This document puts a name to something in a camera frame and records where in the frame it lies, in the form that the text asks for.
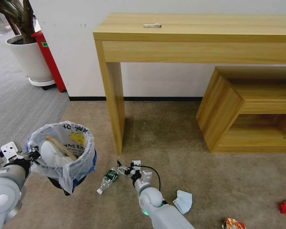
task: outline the white wall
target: white wall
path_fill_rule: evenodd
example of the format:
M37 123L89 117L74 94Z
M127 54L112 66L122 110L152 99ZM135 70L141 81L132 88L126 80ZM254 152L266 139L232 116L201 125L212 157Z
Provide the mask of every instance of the white wall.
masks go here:
M30 0L70 96L104 96L93 30L111 12L286 14L286 0ZM202 96L215 65L122 64L124 96Z

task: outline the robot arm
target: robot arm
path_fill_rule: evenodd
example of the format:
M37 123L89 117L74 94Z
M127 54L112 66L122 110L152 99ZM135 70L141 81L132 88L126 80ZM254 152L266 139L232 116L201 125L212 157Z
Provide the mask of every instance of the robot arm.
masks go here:
M141 172L141 161L132 161L130 167L122 166L118 161L119 172L129 176L133 180L139 205L142 212L148 215L154 229L194 229L187 219L172 205L167 204L161 192L151 187L152 172Z
M0 229L20 210L21 201L25 195L24 183L29 175L31 162L38 163L39 158L37 147L23 154L20 154L14 142L1 147ZM167 204L160 190L151 187L153 173L149 170L141 172L141 167L143 167L141 161L132 161L130 167L122 166L118 161L119 173L132 179L142 212L150 217L153 227L155 229L194 229L174 206Z
M22 206L24 183L29 175L31 161L39 157L34 148L23 155L14 142L1 147L0 152L0 229L13 218Z

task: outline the bottle cap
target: bottle cap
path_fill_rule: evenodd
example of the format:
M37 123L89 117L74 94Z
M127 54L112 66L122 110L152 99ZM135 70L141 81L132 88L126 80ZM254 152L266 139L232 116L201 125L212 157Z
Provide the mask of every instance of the bottle cap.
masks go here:
M98 192L98 194L100 194L100 195L103 193L103 191L100 190L100 189L97 189L97 192Z

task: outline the water bottle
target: water bottle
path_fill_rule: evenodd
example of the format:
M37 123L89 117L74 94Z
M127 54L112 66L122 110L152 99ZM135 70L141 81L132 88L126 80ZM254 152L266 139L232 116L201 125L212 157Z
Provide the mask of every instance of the water bottle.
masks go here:
M98 194L102 194L118 177L118 169L112 167L104 176L100 188L97 190Z

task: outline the potted plant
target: potted plant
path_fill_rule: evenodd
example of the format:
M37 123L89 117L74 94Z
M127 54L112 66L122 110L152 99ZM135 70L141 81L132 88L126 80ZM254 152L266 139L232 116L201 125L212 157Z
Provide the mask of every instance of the potted plant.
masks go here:
M23 0L23 3L19 0L0 0L0 13L16 25L21 33L8 39L6 44L29 77L30 83L41 87L54 84L40 48L31 36L35 31L33 10L29 0Z

